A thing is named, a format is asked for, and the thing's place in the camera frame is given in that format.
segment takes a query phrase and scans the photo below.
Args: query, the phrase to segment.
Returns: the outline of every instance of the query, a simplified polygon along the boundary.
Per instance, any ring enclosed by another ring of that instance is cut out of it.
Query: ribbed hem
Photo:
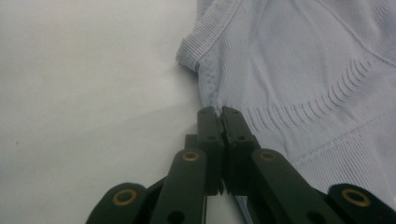
[[[215,0],[192,33],[181,42],[177,61],[196,72],[198,61],[227,27],[239,4],[240,0]]]

